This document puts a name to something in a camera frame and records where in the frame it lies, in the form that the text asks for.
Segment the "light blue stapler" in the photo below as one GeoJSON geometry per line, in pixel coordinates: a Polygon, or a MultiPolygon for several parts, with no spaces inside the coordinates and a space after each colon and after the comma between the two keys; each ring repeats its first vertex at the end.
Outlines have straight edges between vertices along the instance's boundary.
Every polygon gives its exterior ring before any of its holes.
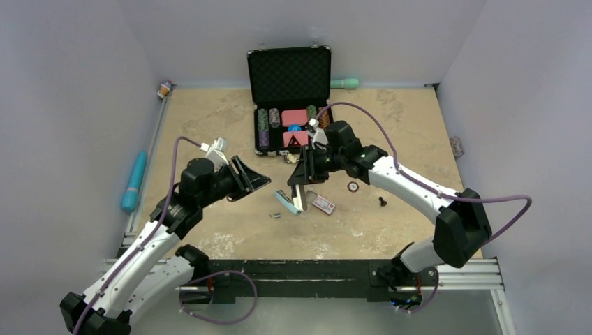
{"type": "Polygon", "coordinates": [[[294,215],[300,215],[308,209],[303,185],[291,186],[289,193],[283,190],[275,190],[274,197],[294,215]]]}

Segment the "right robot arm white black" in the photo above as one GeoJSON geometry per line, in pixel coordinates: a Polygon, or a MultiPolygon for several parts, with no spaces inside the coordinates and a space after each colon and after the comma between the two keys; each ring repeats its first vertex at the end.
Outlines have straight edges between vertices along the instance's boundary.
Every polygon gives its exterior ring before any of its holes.
{"type": "Polygon", "coordinates": [[[336,121],[325,129],[327,141],[320,146],[302,147],[295,170],[287,184],[321,184],[330,173],[344,171],[358,179],[397,196],[434,224],[432,237],[407,245],[393,259],[392,275],[408,284],[429,267],[449,265],[462,268],[492,236],[480,196],[467,188],[456,200],[457,192],[395,165],[394,157],[375,146],[364,146],[350,124],[336,121]]]}

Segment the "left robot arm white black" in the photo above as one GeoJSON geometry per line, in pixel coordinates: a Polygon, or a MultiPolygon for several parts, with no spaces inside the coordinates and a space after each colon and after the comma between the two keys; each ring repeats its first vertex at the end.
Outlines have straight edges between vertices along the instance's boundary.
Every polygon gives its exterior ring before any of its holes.
{"type": "Polygon", "coordinates": [[[209,258],[189,245],[160,269],[154,267],[202,220],[204,208],[219,200],[240,200],[270,181],[237,156],[220,166],[207,158],[190,161],[124,254],[82,294],[71,292],[61,300],[68,331],[130,334],[132,325],[177,286],[204,283],[209,258]]]}

